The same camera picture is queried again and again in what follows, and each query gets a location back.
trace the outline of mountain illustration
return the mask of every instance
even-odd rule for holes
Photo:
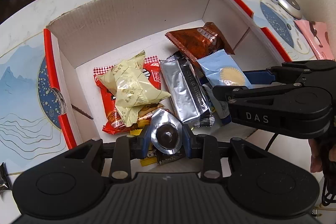
[[[15,77],[7,67],[0,79],[0,117],[8,113],[21,117],[41,116],[36,86],[36,80],[21,75]]]
[[[18,78],[37,79],[38,68],[44,58],[44,47],[30,47],[24,45],[13,49],[13,55],[6,63],[0,64],[0,75],[3,75],[8,67],[12,73]]]
[[[21,75],[16,78],[11,71],[11,67],[7,67],[0,79],[0,94],[25,92],[26,90],[36,88],[35,86],[35,81],[23,78]]]

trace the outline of blue circle pattern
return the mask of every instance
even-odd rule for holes
[[[265,18],[272,28],[282,37],[285,42],[294,48],[294,41],[287,28],[287,22],[284,22],[270,7],[265,3],[260,2],[260,8]]]
[[[61,107],[59,101],[52,91],[50,84],[49,84],[49,76],[47,71],[47,64],[45,57],[42,61],[40,70],[39,70],[39,77],[37,81],[37,89],[39,93],[39,99],[41,102],[41,106],[44,110],[44,113],[47,115],[49,120],[59,129],[61,126],[59,124],[58,115],[61,113]]]

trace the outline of white table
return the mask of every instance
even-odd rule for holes
[[[92,0],[36,0],[27,5],[0,25],[0,56],[23,43],[30,37],[42,32],[53,19]],[[264,148],[271,133],[258,130],[249,140]],[[297,140],[279,136],[270,152],[288,160],[306,170],[310,168],[310,148],[307,140]],[[225,174],[230,173],[224,166]],[[7,224],[19,216],[19,211],[12,199],[11,192],[0,197],[0,223]]]

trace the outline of yellow wrapper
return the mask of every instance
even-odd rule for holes
[[[170,96],[168,92],[156,89],[142,73],[145,54],[142,51],[97,76],[115,95],[115,108],[127,127],[137,122],[143,105],[155,104]]]

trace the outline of black cable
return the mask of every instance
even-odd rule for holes
[[[275,138],[278,136],[279,134],[275,133],[272,138],[269,140],[268,144],[266,145],[265,151],[268,151],[269,148],[271,147],[272,143],[274,142]]]

